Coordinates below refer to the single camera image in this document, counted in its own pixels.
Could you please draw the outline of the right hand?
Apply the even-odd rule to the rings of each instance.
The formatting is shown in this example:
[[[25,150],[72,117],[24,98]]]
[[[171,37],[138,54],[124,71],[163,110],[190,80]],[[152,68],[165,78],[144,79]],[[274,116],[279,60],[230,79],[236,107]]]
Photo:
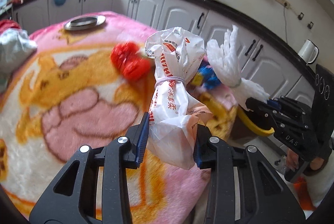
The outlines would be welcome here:
[[[322,159],[320,157],[316,157],[311,161],[311,163],[308,165],[307,168],[304,170],[304,174],[307,176],[312,176],[316,175],[317,173],[321,172],[325,165],[327,164],[327,160]],[[286,166],[293,170],[296,171],[296,169],[299,168],[299,156],[297,153],[293,152],[291,149],[287,150],[287,155],[286,155]]]

